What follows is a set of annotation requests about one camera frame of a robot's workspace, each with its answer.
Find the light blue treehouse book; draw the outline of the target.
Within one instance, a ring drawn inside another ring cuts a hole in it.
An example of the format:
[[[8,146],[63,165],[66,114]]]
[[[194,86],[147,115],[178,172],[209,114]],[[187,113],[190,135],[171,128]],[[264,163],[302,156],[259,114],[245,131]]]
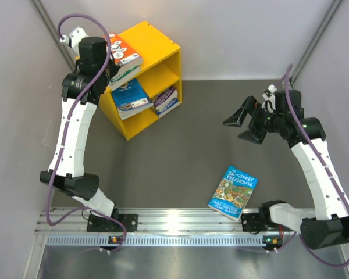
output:
[[[234,221],[241,219],[258,179],[229,166],[208,203],[208,207]]]

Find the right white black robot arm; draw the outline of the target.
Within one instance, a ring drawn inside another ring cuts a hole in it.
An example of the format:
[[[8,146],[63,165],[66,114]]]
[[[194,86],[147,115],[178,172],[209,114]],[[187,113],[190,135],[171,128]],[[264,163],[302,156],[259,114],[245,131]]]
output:
[[[238,138],[261,144],[267,133],[279,134],[298,160],[314,202],[313,209],[265,202],[259,207],[261,226],[271,231],[283,225],[299,233],[312,250],[349,243],[349,199],[332,164],[321,122],[304,115],[301,92],[280,90],[264,103],[248,96],[223,124],[241,127],[247,115],[248,128]]]

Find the purple 52-storey treehouse book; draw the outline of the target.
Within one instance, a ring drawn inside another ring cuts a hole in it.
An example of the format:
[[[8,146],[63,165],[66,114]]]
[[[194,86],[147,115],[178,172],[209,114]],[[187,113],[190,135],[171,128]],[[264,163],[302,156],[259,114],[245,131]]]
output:
[[[154,98],[154,107],[156,110],[162,110],[170,103],[170,101],[176,99],[177,97],[177,90],[174,87],[169,87]]]

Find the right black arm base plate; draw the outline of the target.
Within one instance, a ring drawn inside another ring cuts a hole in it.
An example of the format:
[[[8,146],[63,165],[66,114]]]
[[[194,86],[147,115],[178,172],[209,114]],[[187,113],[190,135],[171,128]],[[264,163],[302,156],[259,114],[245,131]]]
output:
[[[241,224],[244,232],[248,233],[278,233],[279,226],[283,227],[285,233],[294,233],[295,231],[288,228],[288,215],[272,215],[267,219],[259,213],[243,213],[241,215]]]

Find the blue thick paperback book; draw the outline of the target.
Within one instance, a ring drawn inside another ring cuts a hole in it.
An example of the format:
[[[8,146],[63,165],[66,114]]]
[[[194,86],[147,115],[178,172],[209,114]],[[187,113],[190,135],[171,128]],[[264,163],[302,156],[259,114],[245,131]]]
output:
[[[120,116],[131,115],[141,108],[152,106],[151,99],[137,78],[130,80],[111,93]]]

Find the dark Tale of Two Cities book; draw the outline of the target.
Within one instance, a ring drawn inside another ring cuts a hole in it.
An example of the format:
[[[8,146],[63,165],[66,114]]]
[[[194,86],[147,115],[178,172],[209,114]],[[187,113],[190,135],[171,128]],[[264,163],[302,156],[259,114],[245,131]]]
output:
[[[122,120],[126,120],[132,116],[135,116],[147,109],[150,109],[151,107],[148,106],[148,107],[140,107],[140,108],[135,108],[135,109],[130,109],[130,110],[120,110],[118,109],[117,112],[118,112],[118,115],[119,117],[122,119]]]

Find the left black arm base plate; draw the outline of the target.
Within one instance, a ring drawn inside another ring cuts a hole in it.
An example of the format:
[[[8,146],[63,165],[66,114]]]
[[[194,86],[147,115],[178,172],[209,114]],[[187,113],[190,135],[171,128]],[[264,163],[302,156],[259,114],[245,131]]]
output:
[[[126,228],[128,233],[137,231],[138,215],[137,214],[120,214],[118,217],[120,222]],[[116,222],[109,220],[105,217],[98,217],[90,214],[87,224],[88,233],[122,233],[123,228]]]

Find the green 104-storey treehouse book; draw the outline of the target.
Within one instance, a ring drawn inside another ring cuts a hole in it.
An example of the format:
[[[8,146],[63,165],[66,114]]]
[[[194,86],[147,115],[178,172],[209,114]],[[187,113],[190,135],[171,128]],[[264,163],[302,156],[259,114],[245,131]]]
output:
[[[140,72],[140,66],[123,66],[119,69],[117,75],[113,76],[108,84],[108,87],[114,91],[117,88],[121,87],[128,81],[130,81],[136,74]]]

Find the blue 91-storey treehouse book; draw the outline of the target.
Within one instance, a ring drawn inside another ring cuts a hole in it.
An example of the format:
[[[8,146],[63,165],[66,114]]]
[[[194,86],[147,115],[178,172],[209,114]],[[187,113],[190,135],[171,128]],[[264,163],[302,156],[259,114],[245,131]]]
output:
[[[172,99],[162,110],[156,111],[156,115],[161,118],[179,105],[180,102],[178,99]]]

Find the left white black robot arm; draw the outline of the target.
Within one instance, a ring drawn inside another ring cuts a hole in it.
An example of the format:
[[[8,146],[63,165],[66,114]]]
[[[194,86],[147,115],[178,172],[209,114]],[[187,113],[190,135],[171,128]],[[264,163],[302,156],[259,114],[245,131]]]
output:
[[[113,231],[120,223],[113,201],[99,189],[99,178],[84,171],[84,152],[91,120],[100,96],[119,68],[101,37],[85,37],[77,44],[76,67],[62,81],[62,117],[54,158],[40,181],[101,214],[99,223]]]

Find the orange 78-storey treehouse book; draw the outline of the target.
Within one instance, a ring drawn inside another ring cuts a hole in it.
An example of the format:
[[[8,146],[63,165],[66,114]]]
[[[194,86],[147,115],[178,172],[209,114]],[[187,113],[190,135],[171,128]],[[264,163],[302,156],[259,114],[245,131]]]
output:
[[[108,38],[111,43],[110,52],[117,65],[136,67],[143,63],[142,56],[117,33],[109,33]]]

